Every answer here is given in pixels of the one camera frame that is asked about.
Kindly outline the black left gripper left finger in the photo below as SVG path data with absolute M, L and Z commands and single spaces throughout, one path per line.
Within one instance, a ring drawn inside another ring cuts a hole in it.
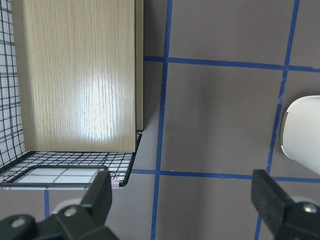
M 110 173 L 99 171 L 80 202 L 98 225 L 104 225 L 112 205 Z

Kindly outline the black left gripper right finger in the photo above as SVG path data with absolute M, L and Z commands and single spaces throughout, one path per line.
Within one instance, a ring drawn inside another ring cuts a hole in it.
M 252 172 L 250 198 L 266 225 L 281 225 L 294 200 L 264 169 Z

